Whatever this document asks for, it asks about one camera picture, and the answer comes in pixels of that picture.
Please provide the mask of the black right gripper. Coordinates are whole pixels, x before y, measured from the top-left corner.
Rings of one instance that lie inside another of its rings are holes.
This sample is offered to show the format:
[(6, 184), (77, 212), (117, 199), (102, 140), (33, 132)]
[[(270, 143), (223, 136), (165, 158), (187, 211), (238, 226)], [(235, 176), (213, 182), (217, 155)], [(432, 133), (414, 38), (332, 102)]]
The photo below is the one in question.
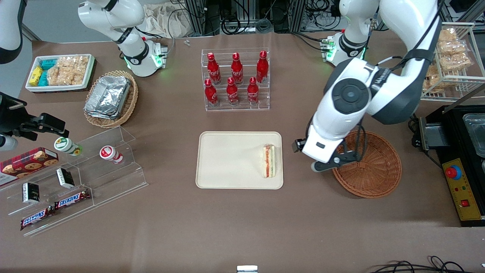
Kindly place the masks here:
[(27, 103), (0, 94), (0, 132), (7, 136), (19, 138), (37, 138), (38, 133), (53, 133), (63, 138), (69, 137), (66, 123), (48, 113), (39, 116), (30, 115), (26, 110)]

